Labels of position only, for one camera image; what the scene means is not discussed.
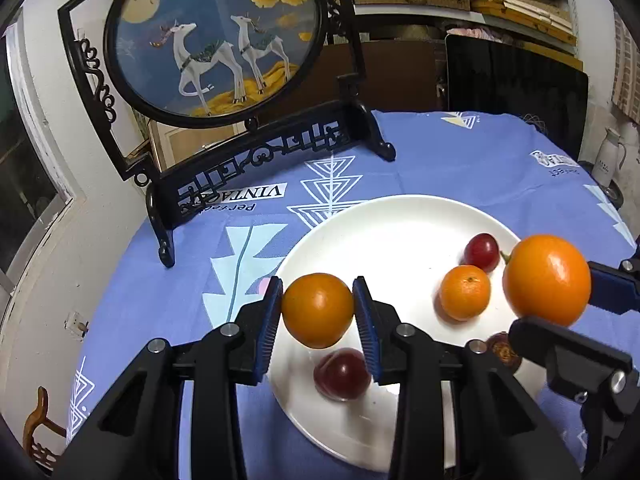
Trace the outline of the yellow orange fruit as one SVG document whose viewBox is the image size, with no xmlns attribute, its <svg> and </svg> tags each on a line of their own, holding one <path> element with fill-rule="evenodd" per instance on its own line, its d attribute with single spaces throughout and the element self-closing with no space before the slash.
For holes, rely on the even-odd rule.
<svg viewBox="0 0 640 480">
<path fill-rule="evenodd" d="M 570 242 L 536 234 L 502 256 L 504 296 L 519 318 L 536 316 L 568 327 L 585 312 L 591 294 L 590 269 Z"/>
</svg>

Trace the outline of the blue patterned tablecloth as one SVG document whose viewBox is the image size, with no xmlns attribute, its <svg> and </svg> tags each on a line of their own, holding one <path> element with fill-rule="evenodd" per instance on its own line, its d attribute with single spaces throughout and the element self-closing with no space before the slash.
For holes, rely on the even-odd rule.
<svg viewBox="0 0 640 480">
<path fill-rule="evenodd" d="M 378 113 L 396 158 L 361 146 L 281 155 L 247 170 L 221 199 L 174 233 L 166 268 L 144 224 L 90 322 L 66 431 L 78 433 L 112 383 L 153 338 L 198 340 L 260 296 L 293 246 L 334 214 L 389 195 L 430 194 L 486 211 L 520 237 L 548 233 L 585 258 L 618 266 L 636 249 L 582 168 L 532 125 L 509 115 Z"/>
</svg>

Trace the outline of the black chair back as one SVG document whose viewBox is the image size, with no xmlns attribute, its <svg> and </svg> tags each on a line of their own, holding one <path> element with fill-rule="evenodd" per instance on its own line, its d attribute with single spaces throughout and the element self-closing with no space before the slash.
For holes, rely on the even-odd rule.
<svg viewBox="0 0 640 480">
<path fill-rule="evenodd" d="M 446 96 L 450 112 L 509 114 L 576 158 L 582 147 L 588 76 L 510 44 L 449 35 Z"/>
</svg>

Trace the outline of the large orange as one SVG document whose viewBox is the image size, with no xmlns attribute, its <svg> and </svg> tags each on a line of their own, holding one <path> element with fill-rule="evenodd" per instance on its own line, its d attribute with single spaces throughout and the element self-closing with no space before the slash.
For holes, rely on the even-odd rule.
<svg viewBox="0 0 640 480">
<path fill-rule="evenodd" d="M 477 266 L 456 266 L 442 279 L 438 298 L 442 310 L 458 322 L 481 315 L 488 307 L 491 284 Z"/>
</svg>

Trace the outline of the window with white frame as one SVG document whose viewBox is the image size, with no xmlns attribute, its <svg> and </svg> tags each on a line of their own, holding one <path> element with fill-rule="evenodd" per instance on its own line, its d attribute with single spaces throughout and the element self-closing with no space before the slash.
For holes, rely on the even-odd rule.
<svg viewBox="0 0 640 480">
<path fill-rule="evenodd" d="M 51 166 L 45 126 L 17 18 L 1 36 L 1 291 L 8 296 L 70 201 Z"/>
</svg>

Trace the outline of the round deer art screen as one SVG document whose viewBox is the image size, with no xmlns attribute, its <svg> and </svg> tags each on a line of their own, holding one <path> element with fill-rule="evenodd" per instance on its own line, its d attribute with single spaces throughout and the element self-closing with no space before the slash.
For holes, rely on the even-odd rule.
<svg viewBox="0 0 640 480">
<path fill-rule="evenodd" d="M 99 46 L 73 28 L 86 1 L 58 9 L 68 65 L 119 177 L 144 189 L 164 266 L 175 263 L 175 229 L 248 167 L 355 143 L 395 158 L 360 98 L 354 0 L 112 0 Z M 149 143 L 119 148 L 117 101 L 157 125 L 235 135 L 163 167 Z"/>
</svg>

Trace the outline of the orange tangerine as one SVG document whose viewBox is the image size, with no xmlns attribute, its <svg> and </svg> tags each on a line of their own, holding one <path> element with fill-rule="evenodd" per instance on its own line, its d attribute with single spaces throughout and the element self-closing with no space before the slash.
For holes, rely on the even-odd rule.
<svg viewBox="0 0 640 480">
<path fill-rule="evenodd" d="M 349 329 L 355 311 L 352 291 L 332 274 L 296 278 L 282 298 L 282 318 L 288 332 L 311 349 L 325 349 Z"/>
</svg>

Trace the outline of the dark red plum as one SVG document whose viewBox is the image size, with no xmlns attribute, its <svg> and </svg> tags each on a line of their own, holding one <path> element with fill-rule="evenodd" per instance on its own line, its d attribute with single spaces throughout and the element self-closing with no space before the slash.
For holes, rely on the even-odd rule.
<svg viewBox="0 0 640 480">
<path fill-rule="evenodd" d="M 371 382 L 363 354 L 352 348 L 333 351 L 314 367 L 314 385 L 321 394 L 333 401 L 357 400 L 367 391 Z"/>
</svg>

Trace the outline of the white round plate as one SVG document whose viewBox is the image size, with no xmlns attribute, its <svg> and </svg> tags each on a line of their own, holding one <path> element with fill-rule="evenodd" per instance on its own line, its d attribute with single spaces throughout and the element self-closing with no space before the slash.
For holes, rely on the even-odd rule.
<svg viewBox="0 0 640 480">
<path fill-rule="evenodd" d="M 502 289 L 503 266 L 490 274 L 487 309 L 457 323 L 437 309 L 442 278 L 462 258 L 468 241 L 488 233 L 510 252 L 518 237 L 489 214 L 448 198 L 398 195 L 369 200 L 336 214 L 307 233 L 277 272 L 285 286 L 313 273 L 332 274 L 346 285 L 361 276 L 373 299 L 390 304 L 402 322 L 437 341 L 464 346 L 505 332 L 516 315 Z M 318 448 L 372 471 L 390 466 L 399 388 L 370 385 L 356 401 L 335 402 L 319 393 L 314 367 L 326 350 L 300 344 L 279 327 L 268 377 L 292 424 Z"/>
</svg>

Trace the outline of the small red plum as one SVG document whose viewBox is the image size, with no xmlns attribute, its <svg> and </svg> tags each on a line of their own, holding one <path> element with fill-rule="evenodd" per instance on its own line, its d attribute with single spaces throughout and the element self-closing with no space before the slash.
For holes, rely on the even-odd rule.
<svg viewBox="0 0 640 480">
<path fill-rule="evenodd" d="M 475 235 L 465 246 L 463 262 L 469 266 L 477 266 L 485 273 L 490 273 L 498 266 L 500 250 L 492 235 L 480 233 Z"/>
</svg>

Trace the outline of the white thermos jug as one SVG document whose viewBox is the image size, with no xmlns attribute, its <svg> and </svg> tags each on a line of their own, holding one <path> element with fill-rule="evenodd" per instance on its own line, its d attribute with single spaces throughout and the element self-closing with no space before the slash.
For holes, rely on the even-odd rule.
<svg viewBox="0 0 640 480">
<path fill-rule="evenodd" d="M 591 170 L 593 180 L 601 188 L 608 188 L 616 170 L 622 168 L 626 155 L 626 146 L 620 134 L 616 130 L 606 127 L 605 137 Z"/>
</svg>

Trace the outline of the beige checked curtain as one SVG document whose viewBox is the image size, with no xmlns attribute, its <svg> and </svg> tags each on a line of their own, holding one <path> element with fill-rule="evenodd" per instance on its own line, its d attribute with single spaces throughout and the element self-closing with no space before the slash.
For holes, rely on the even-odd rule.
<svg viewBox="0 0 640 480">
<path fill-rule="evenodd" d="M 620 14 L 614 12 L 615 65 L 612 100 L 634 124 L 639 123 L 640 52 Z"/>
</svg>

